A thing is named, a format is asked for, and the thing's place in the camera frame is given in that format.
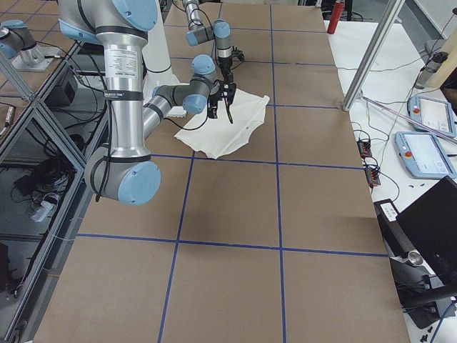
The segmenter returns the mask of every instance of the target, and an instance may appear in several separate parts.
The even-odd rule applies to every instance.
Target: brown cardboard surface
[[[344,95],[334,66],[275,64],[276,104],[340,107]]]
[[[275,166],[197,160],[181,238],[277,246],[277,206]]]
[[[150,341],[173,251],[171,243],[79,237],[34,342]]]
[[[243,51],[247,61],[271,62],[270,41],[270,31],[252,30],[246,34],[246,30],[231,30],[231,43]]]
[[[224,4],[221,18],[234,29],[270,30],[270,6]]]
[[[273,39],[275,62],[335,65],[325,33],[274,31]]]
[[[302,166],[279,171],[285,247],[386,253],[363,171]]]
[[[0,11],[6,11],[11,8],[16,3],[16,0],[2,0],[0,2]]]
[[[314,65],[333,64],[320,11],[202,8],[214,20],[221,6],[246,53],[238,87],[271,98],[266,123],[229,161],[193,154],[162,123],[147,141],[173,155],[153,157],[158,194],[142,207],[91,203],[80,232],[99,238],[77,239],[35,342],[407,342],[336,68]],[[270,60],[271,23],[284,63]],[[200,47],[177,46],[187,23],[174,7],[166,25],[186,82]]]
[[[279,161],[362,166],[348,112],[307,107],[279,107],[276,112]]]
[[[284,252],[287,342],[407,343],[387,258]]]
[[[321,9],[304,6],[272,6],[271,22],[273,30],[325,32]]]
[[[180,246],[163,343],[282,342],[279,254]]]
[[[190,161],[161,157],[154,157],[153,161],[161,170],[162,182],[150,202],[142,206],[126,206],[110,199],[101,198],[98,203],[93,199],[79,231],[175,239]]]

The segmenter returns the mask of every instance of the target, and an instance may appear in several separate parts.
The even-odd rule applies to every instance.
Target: silver metal tube
[[[362,84],[365,82],[365,79],[370,71],[373,62],[378,55],[379,50],[382,47],[383,42],[386,40],[386,37],[392,27],[393,22],[395,21],[401,7],[403,6],[405,0],[390,0],[387,4],[386,11],[384,12],[383,18],[379,22],[376,30],[371,38],[370,44],[366,49],[365,55],[363,55],[360,66],[357,69],[356,75],[352,80],[351,85],[349,86],[348,92],[343,102],[343,110],[349,111],[352,104],[356,100],[358,93],[362,87]]]
[[[437,131],[437,130],[435,130],[435,129],[432,129],[431,127],[428,127],[428,126],[426,126],[426,125],[424,125],[424,124],[422,124],[422,123],[419,123],[418,121],[413,120],[413,119],[410,118],[409,116],[405,116],[405,115],[403,115],[403,114],[401,114],[401,113],[399,113],[399,112],[397,112],[397,111],[394,111],[394,110],[392,110],[392,109],[389,109],[387,106],[384,106],[383,104],[380,104],[380,103],[378,103],[377,101],[371,100],[371,99],[369,99],[369,98],[367,98],[367,97],[365,97],[365,96],[362,96],[361,98],[362,98],[363,100],[366,100],[366,101],[369,102],[370,104],[379,106],[379,107],[381,107],[382,109],[385,109],[386,111],[389,111],[389,112],[395,114],[396,116],[399,116],[399,117],[405,119],[406,121],[408,121],[408,122],[410,122],[410,123],[412,123],[412,124],[414,124],[414,125],[416,125],[416,126],[419,126],[421,129],[424,129],[424,130],[426,130],[426,131],[428,131],[428,132],[431,132],[432,134],[435,134],[436,136],[438,136],[438,137],[444,139],[445,141],[448,141],[449,143],[452,143],[452,144],[454,144],[454,145],[457,145],[457,141],[456,141],[455,139],[452,139],[452,138],[450,138],[450,137],[447,137],[445,134],[442,134],[440,131]]]
[[[104,44],[106,85],[109,91],[143,92],[141,50],[146,40],[131,34],[97,34]],[[150,154],[144,146],[143,101],[111,101],[112,157],[140,157]]]
[[[197,28],[204,26],[200,17],[199,5],[196,1],[183,0],[183,6],[186,10],[190,31],[197,30]]]
[[[6,78],[16,87],[21,93],[22,99],[32,101],[34,93],[24,79],[17,73],[13,65],[0,52],[0,71],[5,74]]]

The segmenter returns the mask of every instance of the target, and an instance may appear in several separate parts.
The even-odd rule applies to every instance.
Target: sticker
[[[138,53],[125,49],[105,50],[106,77],[138,79]]]
[[[381,204],[381,208],[390,222],[394,222],[397,220],[397,211],[393,208],[390,202],[386,204]]]

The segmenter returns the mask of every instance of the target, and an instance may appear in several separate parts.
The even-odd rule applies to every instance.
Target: screen
[[[449,132],[449,119],[446,104],[421,99],[422,124],[432,129]]]
[[[405,134],[404,136],[421,173],[442,175],[450,173],[446,161],[430,135]]]

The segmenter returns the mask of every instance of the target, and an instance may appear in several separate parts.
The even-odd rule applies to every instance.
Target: metal pole
[[[419,123],[418,121],[415,121],[414,119],[410,118],[409,116],[404,116],[404,115],[402,115],[401,113],[399,113],[397,111],[389,109],[387,106],[384,106],[383,104],[380,104],[377,101],[371,100],[371,99],[367,98],[366,96],[361,96],[361,98],[363,100],[373,104],[373,105],[381,107],[382,109],[385,109],[386,111],[389,111],[389,112],[395,114],[396,116],[399,116],[400,118],[405,119],[407,122],[412,123],[413,125],[419,126],[421,129],[424,129],[425,131],[428,131],[428,132],[431,132],[432,134],[435,134],[436,136],[444,139],[445,141],[448,141],[451,144],[457,145],[457,141],[455,139],[452,139],[452,138],[446,136],[445,134],[442,134],[438,130],[432,129],[431,127],[428,127],[428,126],[426,126],[426,125],[424,125],[422,123]]]
[[[376,27],[373,38],[368,45],[365,55],[363,55],[360,66],[358,66],[356,75],[352,80],[351,85],[349,86],[346,97],[344,98],[344,111],[349,111],[349,109],[352,107],[352,104],[356,100],[357,94],[360,92],[362,84],[365,82],[368,72],[370,71],[370,68],[373,65],[373,62],[378,55],[378,52],[404,2],[405,0],[390,0],[387,4],[383,18]]]
[[[6,78],[16,87],[21,94],[22,99],[32,101],[34,93],[29,85],[18,74],[11,62],[0,52],[0,71],[5,74]]]

